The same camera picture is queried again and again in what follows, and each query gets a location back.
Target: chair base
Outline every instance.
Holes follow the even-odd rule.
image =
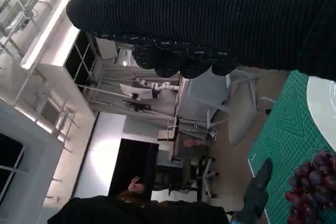
[[[211,163],[214,163],[214,162],[216,162],[216,159],[214,159],[214,158],[210,158],[208,160],[208,163],[206,165],[206,168],[204,170],[204,174],[203,174],[203,177],[202,177],[204,193],[206,195],[209,195],[210,198],[216,198],[217,197],[210,188],[210,181],[213,178],[217,178],[219,176],[219,173],[217,173],[217,172],[210,172]]]

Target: white wall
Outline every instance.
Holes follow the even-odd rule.
[[[100,113],[75,197],[108,194],[125,120],[124,115]]]

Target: desk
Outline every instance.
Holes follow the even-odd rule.
[[[267,157],[273,161],[273,175],[267,190],[266,212],[269,223],[287,223],[289,203],[285,192],[293,170],[311,160],[320,149],[331,147],[317,129],[307,106],[308,76],[293,71],[277,99],[258,139],[248,154],[254,174]],[[324,223],[335,223],[336,211],[324,214]]]

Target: bunch of grapes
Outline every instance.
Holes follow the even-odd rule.
[[[291,203],[289,224],[318,224],[318,210],[336,209],[336,156],[320,151],[312,162],[294,170],[288,179],[292,191],[285,194]]]

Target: ribbed knit fabric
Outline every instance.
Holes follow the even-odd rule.
[[[76,27],[98,37],[127,34],[191,42],[234,54],[241,65],[299,69],[336,80],[334,66],[311,61],[309,52],[316,56],[323,44],[323,61],[336,61],[333,43],[323,42],[326,34],[336,42],[333,0],[72,0],[67,14]],[[313,48],[307,44],[312,40]]]

